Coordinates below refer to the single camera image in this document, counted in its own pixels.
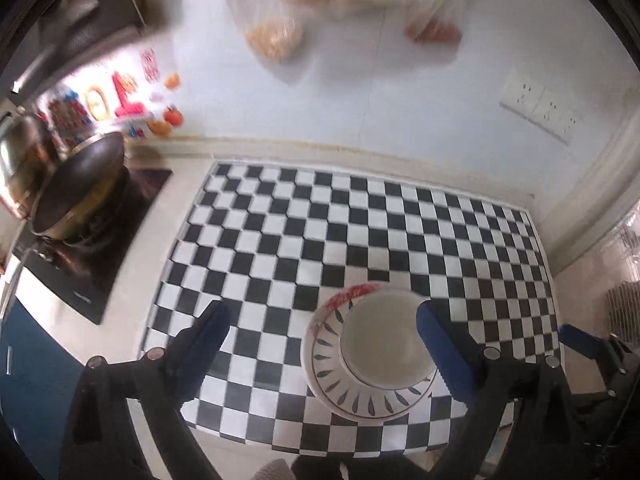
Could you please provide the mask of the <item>plastic bag with food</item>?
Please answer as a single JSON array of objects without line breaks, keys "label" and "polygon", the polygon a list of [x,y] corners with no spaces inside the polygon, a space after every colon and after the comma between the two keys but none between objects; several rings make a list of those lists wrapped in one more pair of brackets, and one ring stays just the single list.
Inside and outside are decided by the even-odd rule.
[{"label": "plastic bag with food", "polygon": [[257,62],[287,84],[310,67],[322,24],[333,18],[326,0],[224,0]]}]

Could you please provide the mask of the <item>steel wok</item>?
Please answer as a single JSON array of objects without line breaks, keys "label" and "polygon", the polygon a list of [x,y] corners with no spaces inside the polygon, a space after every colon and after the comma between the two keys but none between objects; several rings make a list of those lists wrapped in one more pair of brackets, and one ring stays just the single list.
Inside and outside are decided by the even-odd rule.
[{"label": "steel wok", "polygon": [[28,220],[36,237],[67,240],[84,228],[112,196],[125,169],[118,131],[92,136],[70,151],[43,185]]}]

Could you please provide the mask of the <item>colourful wall stickers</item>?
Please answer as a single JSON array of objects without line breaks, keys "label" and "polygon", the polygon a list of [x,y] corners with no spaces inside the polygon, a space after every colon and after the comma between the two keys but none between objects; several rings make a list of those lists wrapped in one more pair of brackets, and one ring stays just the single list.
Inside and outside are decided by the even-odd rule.
[{"label": "colourful wall stickers", "polygon": [[35,111],[66,148],[112,131],[167,138],[184,125],[181,85],[171,50],[142,42],[69,73],[38,96]]}]

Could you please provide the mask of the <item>white wall socket strip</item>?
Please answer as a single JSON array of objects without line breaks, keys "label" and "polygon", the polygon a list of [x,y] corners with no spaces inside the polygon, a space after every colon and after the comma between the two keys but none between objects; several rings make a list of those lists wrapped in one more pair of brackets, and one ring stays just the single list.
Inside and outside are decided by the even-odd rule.
[{"label": "white wall socket strip", "polygon": [[551,90],[523,76],[515,68],[506,77],[499,105],[566,146],[570,145],[580,121],[579,115]]}]

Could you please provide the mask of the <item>range hood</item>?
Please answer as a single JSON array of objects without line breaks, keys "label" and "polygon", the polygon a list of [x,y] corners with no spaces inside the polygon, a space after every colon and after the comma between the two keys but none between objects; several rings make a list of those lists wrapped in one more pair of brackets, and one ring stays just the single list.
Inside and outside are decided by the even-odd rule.
[{"label": "range hood", "polygon": [[151,0],[1,0],[1,97],[35,99],[153,26]]}]

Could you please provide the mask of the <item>stainless steel pot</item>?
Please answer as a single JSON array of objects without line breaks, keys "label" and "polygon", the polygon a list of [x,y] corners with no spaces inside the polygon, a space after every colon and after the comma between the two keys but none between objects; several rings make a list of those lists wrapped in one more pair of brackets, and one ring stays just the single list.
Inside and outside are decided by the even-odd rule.
[{"label": "stainless steel pot", "polygon": [[15,218],[29,217],[60,164],[48,125],[37,115],[1,115],[1,201]]}]

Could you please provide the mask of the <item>black gas stove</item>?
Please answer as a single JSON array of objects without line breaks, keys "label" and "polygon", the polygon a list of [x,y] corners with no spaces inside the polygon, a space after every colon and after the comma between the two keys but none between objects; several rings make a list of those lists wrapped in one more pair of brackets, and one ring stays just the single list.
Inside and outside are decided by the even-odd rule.
[{"label": "black gas stove", "polygon": [[124,168],[114,193],[75,236],[26,256],[25,270],[84,318],[100,324],[126,253],[169,169]]}]

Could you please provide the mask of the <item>plain white bowl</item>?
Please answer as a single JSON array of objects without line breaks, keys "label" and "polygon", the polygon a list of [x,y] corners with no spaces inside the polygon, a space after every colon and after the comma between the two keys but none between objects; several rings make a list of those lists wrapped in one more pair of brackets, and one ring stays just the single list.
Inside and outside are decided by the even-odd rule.
[{"label": "plain white bowl", "polygon": [[390,287],[359,298],[340,336],[349,373],[381,390],[407,389],[431,378],[436,365],[416,328],[416,312],[424,300]]}]

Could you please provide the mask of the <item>black white checkered mat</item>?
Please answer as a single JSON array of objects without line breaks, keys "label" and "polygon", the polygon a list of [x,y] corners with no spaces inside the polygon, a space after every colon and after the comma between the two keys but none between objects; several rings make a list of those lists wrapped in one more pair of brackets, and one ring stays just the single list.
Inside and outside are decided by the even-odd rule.
[{"label": "black white checkered mat", "polygon": [[408,294],[505,356],[562,353],[525,211],[334,170],[216,162],[172,245],[142,349],[168,346],[220,302],[230,330],[183,405],[189,425],[292,454],[426,451],[465,413],[439,374],[375,388],[342,355],[348,323]]}]

